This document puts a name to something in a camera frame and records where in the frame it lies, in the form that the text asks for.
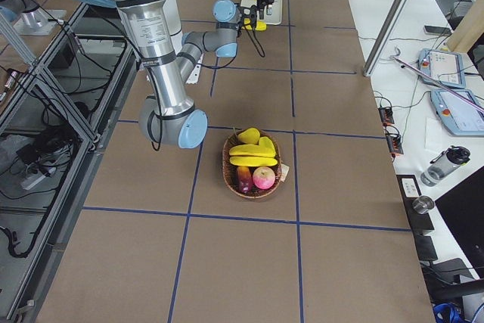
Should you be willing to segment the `yellow curved fruit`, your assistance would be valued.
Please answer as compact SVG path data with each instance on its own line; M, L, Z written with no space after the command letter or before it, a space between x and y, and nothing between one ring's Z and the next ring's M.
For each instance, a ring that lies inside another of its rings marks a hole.
M229 155L233 157L275 157L275 146L271 141L262 144L239 144L229 149Z

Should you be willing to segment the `clear grey water bottle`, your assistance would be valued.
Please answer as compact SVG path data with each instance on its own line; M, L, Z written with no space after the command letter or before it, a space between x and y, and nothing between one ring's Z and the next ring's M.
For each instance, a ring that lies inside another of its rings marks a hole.
M429 166L420 174L420 180L433 187L470 161L470 151L463 146L451 145L430 161Z

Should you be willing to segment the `near blue teach pendant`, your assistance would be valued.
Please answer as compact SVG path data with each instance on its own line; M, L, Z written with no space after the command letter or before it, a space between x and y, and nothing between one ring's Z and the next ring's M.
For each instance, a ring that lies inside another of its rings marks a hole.
M434 106L437 118L447 131L458 137L483 137L483 112L471 104L479 106L476 96L471 90L457 90L456 97L444 90L434 90L430 100Z

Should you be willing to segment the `aluminium frame post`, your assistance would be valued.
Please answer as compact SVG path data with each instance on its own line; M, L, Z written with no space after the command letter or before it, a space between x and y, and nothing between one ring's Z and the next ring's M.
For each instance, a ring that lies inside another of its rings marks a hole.
M389 12L375 40L375 43L371 48L368 59L365 61L365 65L363 68L363 75L365 77L371 76L374 72L380 56L382 55L382 52L386 47L386 44L388 43L393 30L396 27L399 16L404 11L408 1L409 0L393 0Z

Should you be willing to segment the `yellow pear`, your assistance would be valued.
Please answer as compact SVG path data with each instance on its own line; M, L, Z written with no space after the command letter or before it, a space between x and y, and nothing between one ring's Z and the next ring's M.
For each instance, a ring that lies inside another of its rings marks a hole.
M257 128L251 127L237 134L237 140L243 144L258 144L260 139L260 131Z

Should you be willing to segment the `red pink apple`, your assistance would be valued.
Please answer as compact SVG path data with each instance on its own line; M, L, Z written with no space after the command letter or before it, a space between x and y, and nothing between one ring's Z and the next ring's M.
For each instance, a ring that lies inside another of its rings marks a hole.
M275 172L267 166L260 166L253 172L253 184L262 190L268 190L275 183Z

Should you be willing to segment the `far blue teach pendant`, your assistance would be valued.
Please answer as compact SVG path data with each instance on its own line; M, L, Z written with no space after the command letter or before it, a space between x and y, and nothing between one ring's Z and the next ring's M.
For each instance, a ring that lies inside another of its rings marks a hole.
M463 60L458 53L423 48L418 58L418 69L449 88L466 87Z

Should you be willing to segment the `brown wicker basket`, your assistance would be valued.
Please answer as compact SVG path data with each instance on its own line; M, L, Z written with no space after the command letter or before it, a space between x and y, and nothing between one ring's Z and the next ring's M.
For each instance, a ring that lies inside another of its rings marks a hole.
M222 179L229 191L248 200L272 194L282 177L279 145L267 132L237 130L222 148Z

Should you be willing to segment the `orange circuit board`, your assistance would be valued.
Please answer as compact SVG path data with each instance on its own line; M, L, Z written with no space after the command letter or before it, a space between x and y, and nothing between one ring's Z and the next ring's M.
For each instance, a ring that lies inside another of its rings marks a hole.
M393 111L391 107L378 108L380 120L384 126L392 126L394 124Z

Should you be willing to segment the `silver metal cup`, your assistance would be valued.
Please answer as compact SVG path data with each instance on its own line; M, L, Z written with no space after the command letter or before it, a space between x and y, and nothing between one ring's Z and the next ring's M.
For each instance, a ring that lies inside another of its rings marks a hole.
M428 213L435 205L435 201L426 195L421 195L411 202L413 211L420 215Z

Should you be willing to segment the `black smartphone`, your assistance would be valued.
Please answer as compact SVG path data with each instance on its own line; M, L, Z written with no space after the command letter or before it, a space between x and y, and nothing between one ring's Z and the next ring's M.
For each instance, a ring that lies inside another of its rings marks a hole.
M452 34L452 30L444 26L424 25L423 31L426 34L435 35L435 36L450 36Z

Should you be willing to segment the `blue teach pendant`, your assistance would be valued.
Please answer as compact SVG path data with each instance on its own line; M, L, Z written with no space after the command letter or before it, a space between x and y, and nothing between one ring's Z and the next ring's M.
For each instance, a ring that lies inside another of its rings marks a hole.
M449 88L466 87L463 60L458 53L423 48L418 58L418 69Z
M483 137L483 112L471 104L479 106L476 96L471 90L457 90L456 97L444 90L434 90L430 100L434 106L437 118L447 131L458 137Z

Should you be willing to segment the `paper basket tag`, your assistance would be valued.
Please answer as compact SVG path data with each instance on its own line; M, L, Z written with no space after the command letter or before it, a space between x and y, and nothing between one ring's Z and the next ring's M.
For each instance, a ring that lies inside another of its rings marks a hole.
M290 171L290 167L284 163L281 164L281 178L280 180L284 182L286 180L286 177L288 176Z

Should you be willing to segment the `purple red mango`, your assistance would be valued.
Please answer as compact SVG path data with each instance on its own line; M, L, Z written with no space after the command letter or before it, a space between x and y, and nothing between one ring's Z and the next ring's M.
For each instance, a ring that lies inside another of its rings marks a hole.
M241 193L248 193L253 188L253 177L248 166L237 168L238 190Z

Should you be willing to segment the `yellow banana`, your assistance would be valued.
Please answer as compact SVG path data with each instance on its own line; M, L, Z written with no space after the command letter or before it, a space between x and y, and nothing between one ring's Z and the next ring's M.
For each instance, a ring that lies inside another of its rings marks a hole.
M245 30L255 30L257 32L262 32L267 30L267 24L261 20L245 19L243 28Z
M274 157L257 157L257 156L232 156L229 157L230 164L234 166L276 166L278 161Z

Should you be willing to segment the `white rectangular bear tray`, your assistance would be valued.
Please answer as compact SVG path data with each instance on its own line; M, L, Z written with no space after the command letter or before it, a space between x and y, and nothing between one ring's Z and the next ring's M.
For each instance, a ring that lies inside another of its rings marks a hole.
M250 7L251 5L257 6L257 0L241 0L240 4L244 7ZM264 8L262 17L260 17L260 13L258 12L258 20L261 20L268 25L281 24L282 4L283 0L275 0L271 5Z

